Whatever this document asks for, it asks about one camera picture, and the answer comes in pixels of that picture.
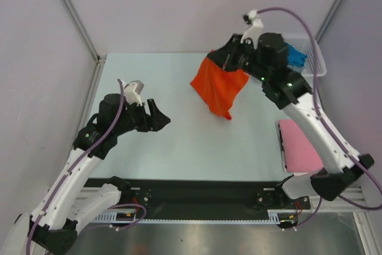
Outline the orange t shirt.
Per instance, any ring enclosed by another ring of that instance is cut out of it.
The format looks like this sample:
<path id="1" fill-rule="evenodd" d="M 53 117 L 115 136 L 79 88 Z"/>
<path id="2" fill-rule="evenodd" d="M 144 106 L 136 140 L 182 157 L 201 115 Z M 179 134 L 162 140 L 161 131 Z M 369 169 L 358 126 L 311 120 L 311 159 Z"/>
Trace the orange t shirt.
<path id="1" fill-rule="evenodd" d="M 206 57 L 190 85 L 207 104 L 212 114 L 230 121 L 233 102 L 248 81 L 249 75 L 244 71 L 223 71 Z"/>

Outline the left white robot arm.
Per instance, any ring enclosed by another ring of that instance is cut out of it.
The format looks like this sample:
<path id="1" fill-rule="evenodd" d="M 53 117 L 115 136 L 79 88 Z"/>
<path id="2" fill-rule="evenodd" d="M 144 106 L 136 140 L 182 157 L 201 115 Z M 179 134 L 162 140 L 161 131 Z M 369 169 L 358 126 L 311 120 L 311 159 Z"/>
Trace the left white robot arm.
<path id="1" fill-rule="evenodd" d="M 16 220 L 2 254 L 66 254 L 84 227 L 109 208 L 131 208 L 129 218 L 138 221 L 138 211 L 145 213 L 146 209 L 134 199 L 124 179 L 111 177 L 85 201 L 77 201 L 77 196 L 119 136 L 134 130 L 157 132 L 171 122 L 154 100 L 147 104 L 148 111 L 121 94 L 104 97 L 98 113 L 79 131 L 63 170 L 45 198 L 30 214 Z"/>

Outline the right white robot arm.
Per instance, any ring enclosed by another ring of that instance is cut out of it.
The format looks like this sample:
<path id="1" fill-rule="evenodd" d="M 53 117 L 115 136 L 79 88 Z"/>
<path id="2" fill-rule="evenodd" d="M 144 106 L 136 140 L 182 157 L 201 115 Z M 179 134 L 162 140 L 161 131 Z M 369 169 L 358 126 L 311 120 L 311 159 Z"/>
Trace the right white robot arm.
<path id="1" fill-rule="evenodd" d="M 278 33 L 264 33 L 255 44 L 232 35 L 221 48 L 207 57 L 226 72 L 242 70 L 261 81 L 262 91 L 278 109 L 292 119 L 317 151 L 323 168 L 280 182 L 275 193 L 282 208 L 292 206 L 304 195 L 319 195 L 327 201 L 339 197 L 375 163 L 346 142 L 325 112 L 314 101 L 305 78 L 288 67 L 289 45 Z"/>

